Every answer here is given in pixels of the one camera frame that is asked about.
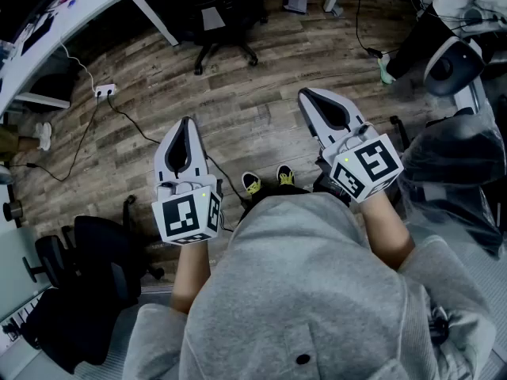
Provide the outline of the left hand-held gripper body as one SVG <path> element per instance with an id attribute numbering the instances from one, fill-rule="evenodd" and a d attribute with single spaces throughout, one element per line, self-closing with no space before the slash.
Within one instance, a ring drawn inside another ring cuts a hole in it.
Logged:
<path id="1" fill-rule="evenodd" d="M 217 184 L 208 174 L 156 187 L 151 206 L 163 242 L 183 246 L 217 237 L 222 202 Z"/>

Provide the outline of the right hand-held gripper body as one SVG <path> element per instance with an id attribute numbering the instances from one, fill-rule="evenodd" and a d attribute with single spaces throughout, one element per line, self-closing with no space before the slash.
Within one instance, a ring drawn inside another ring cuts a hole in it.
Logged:
<path id="1" fill-rule="evenodd" d="M 363 123 L 322 152 L 331 180 L 357 203 L 389 187 L 403 171 L 396 149 L 386 134 Z"/>

